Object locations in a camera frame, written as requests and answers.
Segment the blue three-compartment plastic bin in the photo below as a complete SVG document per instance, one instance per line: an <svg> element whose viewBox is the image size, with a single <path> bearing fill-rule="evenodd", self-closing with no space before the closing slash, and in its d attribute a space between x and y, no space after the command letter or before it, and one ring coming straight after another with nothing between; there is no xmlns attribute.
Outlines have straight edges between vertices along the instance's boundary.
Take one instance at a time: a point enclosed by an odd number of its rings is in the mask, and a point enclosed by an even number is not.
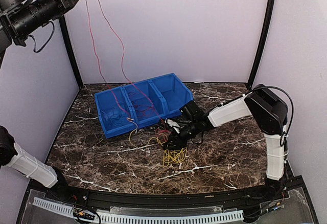
<svg viewBox="0 0 327 224"><path fill-rule="evenodd" d="M106 138L180 116L180 108L193 100L192 92L174 74L166 74L95 94Z"/></svg>

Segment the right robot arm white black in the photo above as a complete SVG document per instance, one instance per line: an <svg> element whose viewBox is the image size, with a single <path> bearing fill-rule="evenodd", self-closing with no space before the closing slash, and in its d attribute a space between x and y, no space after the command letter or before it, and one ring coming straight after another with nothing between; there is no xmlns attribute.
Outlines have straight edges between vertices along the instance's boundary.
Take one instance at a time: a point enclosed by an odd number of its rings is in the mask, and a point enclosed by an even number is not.
<svg viewBox="0 0 327 224"><path fill-rule="evenodd" d="M285 187L286 163L288 155L287 137L293 121L293 113L273 92L274 86L257 85L247 93L217 105L205 113L194 101L180 108L180 112L189 120L185 126L167 119L173 131L163 144L164 150L182 150L187 142L200 133L213 130L228 122L252 116L264 135L267 152L267 170L265 185L261 188L261 197L272 200L280 195Z"/></svg>

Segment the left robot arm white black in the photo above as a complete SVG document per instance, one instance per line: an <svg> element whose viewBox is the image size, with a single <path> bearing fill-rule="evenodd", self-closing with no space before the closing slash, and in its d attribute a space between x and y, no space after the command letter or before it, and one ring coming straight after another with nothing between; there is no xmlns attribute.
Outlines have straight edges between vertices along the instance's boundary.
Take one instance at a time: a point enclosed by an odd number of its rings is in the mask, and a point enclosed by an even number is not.
<svg viewBox="0 0 327 224"><path fill-rule="evenodd" d="M33 52L41 52L52 39L55 31L54 20L70 11L79 0L1 0L1 62L12 44L26 47L32 33L39 27L52 25L48 40L39 49L34 45Z"/></svg>

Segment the left black frame post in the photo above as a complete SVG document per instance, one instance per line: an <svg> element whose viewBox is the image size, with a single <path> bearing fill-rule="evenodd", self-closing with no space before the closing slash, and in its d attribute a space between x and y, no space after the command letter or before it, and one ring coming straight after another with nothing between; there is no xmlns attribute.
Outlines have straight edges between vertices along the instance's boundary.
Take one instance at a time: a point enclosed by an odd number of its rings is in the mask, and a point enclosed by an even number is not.
<svg viewBox="0 0 327 224"><path fill-rule="evenodd" d="M61 17L58 18L59 20L59 25L60 25L60 30L62 33L62 37L63 37L63 41L64 41L64 45L65 45L65 49L68 55L68 59L75 77L75 81L77 83L77 86L79 89L81 89L83 87L83 81L82 81L82 77L77 65L77 61L76 61L76 57L75 57L75 53L73 50L73 46L72 46L72 42L71 42L71 38L68 32L68 27L67 27L67 22L65 19L65 15L68 11L70 11L72 9L68 8Z"/></svg>

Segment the black frame post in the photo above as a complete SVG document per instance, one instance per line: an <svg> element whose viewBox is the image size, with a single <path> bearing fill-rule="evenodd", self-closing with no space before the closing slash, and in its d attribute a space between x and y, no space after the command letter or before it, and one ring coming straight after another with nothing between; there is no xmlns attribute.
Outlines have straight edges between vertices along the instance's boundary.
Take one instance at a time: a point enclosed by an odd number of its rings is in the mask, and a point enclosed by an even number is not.
<svg viewBox="0 0 327 224"><path fill-rule="evenodd" d="M75 57L75 53L73 50L73 46L72 46L72 42L71 42L71 38L68 32L68 27L67 27L67 22L65 19L65 15L68 11L70 11L72 9L68 8L61 17L58 18L59 20L59 25L60 25L60 30L62 33L62 37L63 37L63 41L64 41L64 45L65 45L65 49L68 55L68 59L75 77L75 81L77 83L77 86L79 89L81 89L83 87L83 81L82 81L82 77L77 65L77 61L76 61L76 57Z"/></svg>
<svg viewBox="0 0 327 224"><path fill-rule="evenodd" d="M264 16L262 30L261 30L261 34L260 34L260 38L259 38L259 42L258 42L258 47L256 50L256 54L254 57L250 75L249 75L248 81L246 83L246 86L248 89L252 89L256 75L259 70L259 66L261 63L262 55L264 52L264 48L265 48L265 44L266 44L266 40L267 40L269 28L270 28L270 23L271 23L271 18L272 18L272 14L273 14L273 8L274 8L274 2L275 2L275 0L267 0L267 6L266 6L266 10L265 10L265 16Z"/></svg>

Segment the black curved front rail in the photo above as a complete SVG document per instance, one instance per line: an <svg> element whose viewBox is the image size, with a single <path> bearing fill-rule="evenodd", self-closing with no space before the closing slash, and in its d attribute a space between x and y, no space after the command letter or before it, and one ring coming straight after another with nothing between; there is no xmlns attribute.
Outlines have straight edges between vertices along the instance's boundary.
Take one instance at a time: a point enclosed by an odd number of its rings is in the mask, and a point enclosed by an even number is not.
<svg viewBox="0 0 327 224"><path fill-rule="evenodd" d="M114 193L83 188L70 187L77 195L77 204L94 209L108 210L111 207L177 209L223 206L224 209L256 208L265 199L255 199L256 193L263 193L265 186L229 190L213 193L184 194L184 195L144 195Z"/></svg>

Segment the right black frame post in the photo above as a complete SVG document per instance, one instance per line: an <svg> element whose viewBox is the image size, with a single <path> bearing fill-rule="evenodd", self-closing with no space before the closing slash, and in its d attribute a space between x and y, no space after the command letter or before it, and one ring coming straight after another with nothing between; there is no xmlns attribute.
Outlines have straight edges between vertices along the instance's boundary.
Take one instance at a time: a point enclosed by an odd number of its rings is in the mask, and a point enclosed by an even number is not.
<svg viewBox="0 0 327 224"><path fill-rule="evenodd" d="M273 8L274 8L274 2L275 2L275 0L267 0L267 6L266 6L266 10L265 10L265 16L264 16L262 30L261 30L261 34L260 34L260 38L259 38L259 42L258 42L258 47L256 50L256 54L254 57L250 75L249 75L248 81L246 83L246 86L248 89L252 89L256 75L259 70L259 66L261 63L262 55L264 52L264 48L265 48L265 44L266 44L266 40L267 40L269 28L270 28L270 23L271 23L271 18L272 18L272 14L273 14Z"/></svg>

